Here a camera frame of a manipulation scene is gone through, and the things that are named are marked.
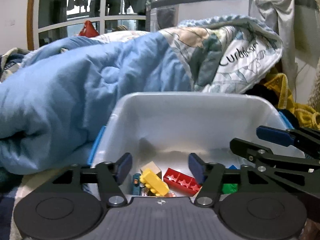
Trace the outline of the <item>green building brick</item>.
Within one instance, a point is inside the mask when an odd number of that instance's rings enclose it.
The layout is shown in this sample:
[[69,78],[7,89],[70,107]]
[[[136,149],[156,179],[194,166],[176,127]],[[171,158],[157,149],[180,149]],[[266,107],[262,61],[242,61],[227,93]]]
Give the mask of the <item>green building brick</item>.
[[232,194],[238,191],[238,184],[223,184],[222,193],[223,194]]

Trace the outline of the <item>large red building brick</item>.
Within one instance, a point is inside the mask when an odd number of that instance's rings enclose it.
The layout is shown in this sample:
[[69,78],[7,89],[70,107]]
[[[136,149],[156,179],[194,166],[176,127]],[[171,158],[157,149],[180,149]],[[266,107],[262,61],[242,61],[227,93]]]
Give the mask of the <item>large red building brick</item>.
[[168,184],[169,189],[176,190],[186,196],[194,196],[197,194],[201,185],[199,185],[195,178],[168,168],[163,176],[163,181]]

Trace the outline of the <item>wooden cube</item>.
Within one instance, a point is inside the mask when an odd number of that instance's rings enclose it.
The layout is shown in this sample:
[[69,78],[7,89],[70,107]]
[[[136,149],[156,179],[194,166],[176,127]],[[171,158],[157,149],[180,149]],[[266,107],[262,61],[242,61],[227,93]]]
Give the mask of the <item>wooden cube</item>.
[[146,169],[150,169],[154,174],[156,174],[160,179],[162,179],[162,171],[161,169],[153,162],[150,161],[147,164],[143,165],[140,168],[141,172],[144,172]]

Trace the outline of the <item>yellow building brick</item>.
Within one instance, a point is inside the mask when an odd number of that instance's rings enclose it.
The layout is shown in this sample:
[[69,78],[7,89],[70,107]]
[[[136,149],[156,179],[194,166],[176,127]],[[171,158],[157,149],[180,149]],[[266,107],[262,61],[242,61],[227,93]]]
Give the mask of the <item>yellow building brick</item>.
[[168,185],[149,168],[142,172],[139,179],[157,197],[164,197],[169,193]]

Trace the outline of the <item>yellow garment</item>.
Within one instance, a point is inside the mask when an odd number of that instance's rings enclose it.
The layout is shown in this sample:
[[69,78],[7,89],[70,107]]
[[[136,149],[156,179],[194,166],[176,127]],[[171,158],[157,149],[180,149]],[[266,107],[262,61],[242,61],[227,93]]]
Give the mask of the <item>yellow garment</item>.
[[300,127],[319,131],[319,112],[308,105],[295,102],[287,76],[272,69],[265,77],[264,86],[275,92],[277,100],[275,106],[279,110],[288,110],[297,119]]

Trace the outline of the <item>blue building brick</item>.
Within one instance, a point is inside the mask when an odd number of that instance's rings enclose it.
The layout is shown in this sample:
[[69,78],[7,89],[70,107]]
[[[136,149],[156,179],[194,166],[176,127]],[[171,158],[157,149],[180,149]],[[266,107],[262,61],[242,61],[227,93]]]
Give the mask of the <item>blue building brick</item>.
[[236,168],[234,165],[231,165],[231,166],[229,167],[229,169],[231,169],[231,170],[237,170],[237,168]]

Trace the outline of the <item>blue bin lid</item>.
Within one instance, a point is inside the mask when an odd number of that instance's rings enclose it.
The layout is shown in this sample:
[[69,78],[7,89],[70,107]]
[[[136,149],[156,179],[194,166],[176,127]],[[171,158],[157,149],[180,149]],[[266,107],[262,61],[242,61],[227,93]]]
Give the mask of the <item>blue bin lid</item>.
[[87,165],[92,165],[92,162],[93,162],[95,153],[96,153],[97,148],[98,148],[98,146],[99,146],[99,144],[100,144],[101,138],[103,137],[103,134],[104,134],[105,129],[106,129],[106,126],[103,126],[103,127],[100,129],[100,131],[99,131],[99,133],[98,133],[98,135],[97,135],[97,137],[96,137],[96,139],[95,139],[95,141],[94,141],[94,143],[93,143],[93,146],[92,146],[92,148],[91,148],[90,155],[89,155],[89,157],[88,157],[88,159],[87,159]]

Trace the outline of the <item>white plastic bin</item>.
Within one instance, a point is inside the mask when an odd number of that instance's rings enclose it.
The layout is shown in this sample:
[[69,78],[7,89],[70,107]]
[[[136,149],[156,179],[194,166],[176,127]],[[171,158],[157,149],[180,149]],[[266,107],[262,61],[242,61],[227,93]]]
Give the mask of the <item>white plastic bin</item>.
[[257,96],[199,93],[133,93],[121,98],[99,141],[92,165],[117,161],[132,154],[130,174],[121,185],[131,193],[132,175],[155,163],[162,172],[172,168],[190,175],[188,155],[196,153],[206,162],[240,167],[247,160],[234,155],[229,143],[240,138],[270,148],[273,153],[303,158],[293,146],[260,140],[256,129],[269,126],[284,130],[279,112]]

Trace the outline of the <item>light blue quilt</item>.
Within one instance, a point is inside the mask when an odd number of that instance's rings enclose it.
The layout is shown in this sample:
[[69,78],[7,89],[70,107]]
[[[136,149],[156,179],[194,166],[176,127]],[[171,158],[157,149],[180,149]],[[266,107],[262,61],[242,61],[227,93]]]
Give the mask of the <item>light blue quilt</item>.
[[284,45],[256,18],[185,20],[134,38],[63,38],[1,82],[1,168],[32,174],[85,161],[116,103],[135,92],[242,94]]

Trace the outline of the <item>red bag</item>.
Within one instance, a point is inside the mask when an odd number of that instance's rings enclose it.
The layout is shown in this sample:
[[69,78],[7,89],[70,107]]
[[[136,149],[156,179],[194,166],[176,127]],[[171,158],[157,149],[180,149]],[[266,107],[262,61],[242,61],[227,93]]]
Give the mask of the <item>red bag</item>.
[[79,36],[84,36],[88,38],[93,38],[99,36],[99,33],[96,31],[96,29],[93,27],[93,24],[91,21],[86,20],[84,22],[84,26],[81,29]]

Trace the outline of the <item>grey cloth on rail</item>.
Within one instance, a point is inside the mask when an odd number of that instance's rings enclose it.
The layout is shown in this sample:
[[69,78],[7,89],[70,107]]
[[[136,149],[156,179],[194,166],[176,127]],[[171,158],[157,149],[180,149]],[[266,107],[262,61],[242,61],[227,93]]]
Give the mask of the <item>grey cloth on rail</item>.
[[283,42],[282,72],[294,89],[298,66],[295,62],[295,0],[253,0],[251,16],[273,29]]

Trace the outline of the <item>window with frame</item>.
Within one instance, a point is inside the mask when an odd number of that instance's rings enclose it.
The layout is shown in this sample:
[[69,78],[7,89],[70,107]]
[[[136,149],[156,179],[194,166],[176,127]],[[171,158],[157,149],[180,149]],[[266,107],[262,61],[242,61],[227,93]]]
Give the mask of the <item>window with frame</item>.
[[124,25],[150,30],[151,3],[158,0],[28,0],[27,46],[37,49],[87,30],[87,21],[99,34]]

